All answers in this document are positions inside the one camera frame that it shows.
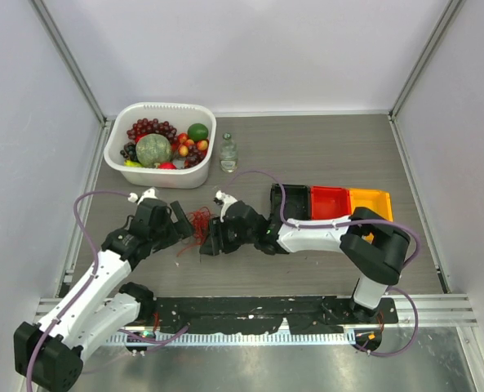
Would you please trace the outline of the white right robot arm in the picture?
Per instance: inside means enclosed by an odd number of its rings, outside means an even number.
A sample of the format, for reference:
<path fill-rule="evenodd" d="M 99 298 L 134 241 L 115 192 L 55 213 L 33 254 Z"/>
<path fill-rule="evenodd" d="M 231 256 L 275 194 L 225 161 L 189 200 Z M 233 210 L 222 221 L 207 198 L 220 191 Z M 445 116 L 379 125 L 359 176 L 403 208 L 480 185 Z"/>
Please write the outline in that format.
<path fill-rule="evenodd" d="M 399 282 L 410 243 L 405 229 L 367 207 L 332 220 L 297 220 L 286 219 L 280 212 L 265 218 L 237 201 L 222 207 L 220 216 L 209 221 L 199 252 L 218 256 L 250 244 L 270 256 L 303 251 L 342 253 L 361 273 L 349 313 L 365 323 L 375 319 L 383 294 Z"/>

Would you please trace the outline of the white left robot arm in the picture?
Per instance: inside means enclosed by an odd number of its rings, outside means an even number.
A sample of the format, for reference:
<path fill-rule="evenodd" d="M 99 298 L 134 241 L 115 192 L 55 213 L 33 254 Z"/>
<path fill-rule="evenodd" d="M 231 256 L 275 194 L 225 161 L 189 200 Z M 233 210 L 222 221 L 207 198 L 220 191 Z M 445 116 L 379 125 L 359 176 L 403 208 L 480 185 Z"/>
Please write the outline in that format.
<path fill-rule="evenodd" d="M 69 293 L 37 323 L 16 329 L 15 367 L 26 390 L 70 390 L 107 338 L 128 323 L 144 326 L 153 319 L 154 294 L 146 287 L 128 284 L 105 299 L 141 261 L 192 236 L 193 225 L 179 202 L 165 203 L 153 189 L 129 199 L 135 214 L 106 236 Z"/>

